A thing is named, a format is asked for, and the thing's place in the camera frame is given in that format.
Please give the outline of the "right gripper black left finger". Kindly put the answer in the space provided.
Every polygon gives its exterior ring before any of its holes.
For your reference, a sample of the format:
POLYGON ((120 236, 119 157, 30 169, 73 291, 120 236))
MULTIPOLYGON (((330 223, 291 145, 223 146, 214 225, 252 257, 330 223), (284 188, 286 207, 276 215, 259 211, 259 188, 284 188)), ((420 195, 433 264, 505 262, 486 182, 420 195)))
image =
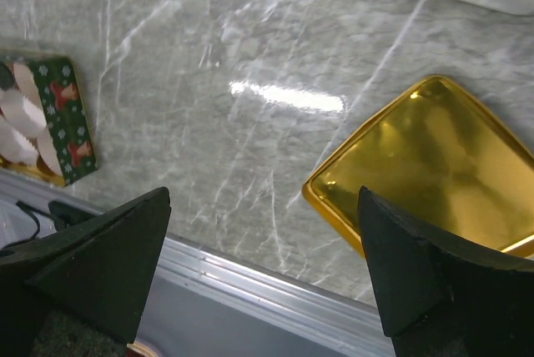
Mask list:
POLYGON ((105 214, 1 250, 3 356, 125 356, 171 213, 156 188, 105 214))

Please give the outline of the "black sandwich cookie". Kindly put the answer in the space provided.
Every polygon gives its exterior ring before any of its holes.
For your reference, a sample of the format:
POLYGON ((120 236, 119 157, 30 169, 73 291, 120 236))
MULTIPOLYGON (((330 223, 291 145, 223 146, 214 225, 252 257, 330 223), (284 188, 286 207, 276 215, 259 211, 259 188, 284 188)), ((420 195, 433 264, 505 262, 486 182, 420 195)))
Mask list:
POLYGON ((9 67, 4 63, 0 63, 0 89, 9 90, 14 83, 15 80, 9 67))

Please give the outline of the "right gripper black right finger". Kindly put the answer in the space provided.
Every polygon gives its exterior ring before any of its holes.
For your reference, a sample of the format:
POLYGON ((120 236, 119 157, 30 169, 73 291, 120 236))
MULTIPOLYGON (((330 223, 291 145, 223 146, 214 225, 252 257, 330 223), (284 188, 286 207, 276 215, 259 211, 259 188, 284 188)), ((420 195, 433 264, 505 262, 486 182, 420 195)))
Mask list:
POLYGON ((533 262, 428 224, 366 187, 360 237, 398 356, 531 356, 533 262))

